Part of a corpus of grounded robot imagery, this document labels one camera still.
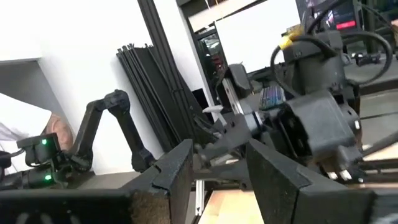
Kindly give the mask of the person's hand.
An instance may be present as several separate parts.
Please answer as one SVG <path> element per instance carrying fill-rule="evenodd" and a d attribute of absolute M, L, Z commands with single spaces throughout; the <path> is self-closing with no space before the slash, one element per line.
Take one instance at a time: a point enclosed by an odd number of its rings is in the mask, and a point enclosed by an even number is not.
<path fill-rule="evenodd" d="M 55 133 L 61 150 L 68 151 L 73 145 L 72 130 L 60 116 L 52 113 L 42 134 Z"/>

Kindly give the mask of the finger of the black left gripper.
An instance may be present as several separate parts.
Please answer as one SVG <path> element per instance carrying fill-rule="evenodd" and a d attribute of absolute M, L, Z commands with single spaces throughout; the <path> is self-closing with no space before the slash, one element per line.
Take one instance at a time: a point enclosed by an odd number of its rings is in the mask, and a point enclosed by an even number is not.
<path fill-rule="evenodd" d="M 194 180 L 203 180 L 205 190 L 250 190 L 248 167 L 245 160 L 197 170 Z"/>
<path fill-rule="evenodd" d="M 233 149 L 246 144 L 251 139 L 251 130 L 244 115 L 235 115 L 232 122 L 234 126 L 228 128 L 221 139 L 199 151 L 198 155 L 201 159 L 215 159 L 229 154 Z"/>

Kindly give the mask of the bright white monitor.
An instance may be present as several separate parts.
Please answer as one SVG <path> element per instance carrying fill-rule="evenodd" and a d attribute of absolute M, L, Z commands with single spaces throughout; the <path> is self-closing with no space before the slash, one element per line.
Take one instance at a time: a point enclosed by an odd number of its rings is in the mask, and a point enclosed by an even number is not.
<path fill-rule="evenodd" d="M 216 29 L 227 63 L 253 72 L 270 65 L 282 34 L 299 23 L 295 0 L 267 0 L 216 22 Z"/>

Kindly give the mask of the person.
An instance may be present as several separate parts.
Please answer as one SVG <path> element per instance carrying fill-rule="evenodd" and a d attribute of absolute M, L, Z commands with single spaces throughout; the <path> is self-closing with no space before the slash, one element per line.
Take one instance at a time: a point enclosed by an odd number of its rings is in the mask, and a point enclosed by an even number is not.
<path fill-rule="evenodd" d="M 17 152 L 16 142 L 43 133 L 52 112 L 0 93 L 0 152 Z"/>

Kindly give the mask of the backlit keyboard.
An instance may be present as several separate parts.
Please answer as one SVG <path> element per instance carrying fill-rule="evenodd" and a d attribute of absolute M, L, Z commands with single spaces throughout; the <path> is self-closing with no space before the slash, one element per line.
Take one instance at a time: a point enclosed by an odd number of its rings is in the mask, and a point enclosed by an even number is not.
<path fill-rule="evenodd" d="M 263 88 L 259 101 L 259 108 L 266 110 L 277 106 L 285 101 L 284 90 L 279 85 L 271 85 Z"/>

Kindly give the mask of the silver frame bracket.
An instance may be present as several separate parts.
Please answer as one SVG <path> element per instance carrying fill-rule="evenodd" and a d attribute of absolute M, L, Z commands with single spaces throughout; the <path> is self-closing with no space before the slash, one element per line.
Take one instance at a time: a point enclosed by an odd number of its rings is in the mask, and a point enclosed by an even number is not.
<path fill-rule="evenodd" d="M 195 189 L 195 215 L 201 216 L 205 208 L 205 181 L 197 180 Z"/>

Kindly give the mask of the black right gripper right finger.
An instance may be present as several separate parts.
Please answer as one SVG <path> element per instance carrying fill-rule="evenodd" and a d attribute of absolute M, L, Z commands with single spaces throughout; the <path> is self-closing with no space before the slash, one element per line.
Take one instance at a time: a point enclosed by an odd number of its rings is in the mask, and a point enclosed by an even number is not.
<path fill-rule="evenodd" d="M 246 159 L 265 224 L 369 224 L 372 190 L 349 189 L 255 139 Z"/>

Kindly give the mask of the black aluminium table frame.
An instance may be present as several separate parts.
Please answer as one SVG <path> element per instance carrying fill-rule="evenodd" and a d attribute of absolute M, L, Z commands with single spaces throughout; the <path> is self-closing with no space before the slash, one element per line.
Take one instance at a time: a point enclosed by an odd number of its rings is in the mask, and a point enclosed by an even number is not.
<path fill-rule="evenodd" d="M 285 139 L 278 131 L 264 132 L 257 141 L 301 164 L 301 159 L 290 157 Z M 330 179 L 317 167 L 308 169 Z M 398 159 L 361 161 L 351 168 L 350 173 L 353 176 L 351 180 L 339 177 L 330 180 L 349 189 L 372 190 L 375 193 L 369 224 L 398 224 Z"/>

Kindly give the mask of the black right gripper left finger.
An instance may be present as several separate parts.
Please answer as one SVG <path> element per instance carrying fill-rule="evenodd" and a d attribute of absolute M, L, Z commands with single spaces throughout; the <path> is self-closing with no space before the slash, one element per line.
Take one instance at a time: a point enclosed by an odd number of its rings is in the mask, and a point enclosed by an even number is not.
<path fill-rule="evenodd" d="M 193 141 L 186 139 L 122 186 L 132 224 L 184 224 L 193 182 Z"/>

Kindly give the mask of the stack of black extrusion bars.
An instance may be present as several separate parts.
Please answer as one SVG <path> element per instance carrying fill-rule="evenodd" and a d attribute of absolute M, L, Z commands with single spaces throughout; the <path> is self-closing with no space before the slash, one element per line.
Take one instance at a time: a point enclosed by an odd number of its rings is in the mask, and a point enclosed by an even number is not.
<path fill-rule="evenodd" d="M 118 49 L 122 65 L 147 119 L 165 152 L 184 139 L 215 142 L 207 115 L 179 72 L 154 0 L 137 0 L 152 43 Z"/>

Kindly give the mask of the small black desk object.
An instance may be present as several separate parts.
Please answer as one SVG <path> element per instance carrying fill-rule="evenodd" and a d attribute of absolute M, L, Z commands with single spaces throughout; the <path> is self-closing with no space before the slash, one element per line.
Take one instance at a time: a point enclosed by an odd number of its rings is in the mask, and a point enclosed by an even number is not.
<path fill-rule="evenodd" d="M 362 54 L 357 53 L 354 56 L 356 65 L 362 67 L 369 64 L 378 64 L 381 61 L 381 54 Z"/>

